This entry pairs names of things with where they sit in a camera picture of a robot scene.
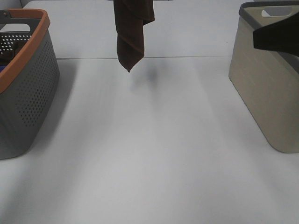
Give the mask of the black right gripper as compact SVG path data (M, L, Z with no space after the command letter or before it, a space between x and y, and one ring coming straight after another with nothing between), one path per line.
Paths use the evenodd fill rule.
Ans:
M270 10L278 15L269 16L269 19L282 19L253 32L254 48L260 50L284 52L294 56L299 55L299 7L289 6L289 12L282 14L283 6L267 6L263 10Z

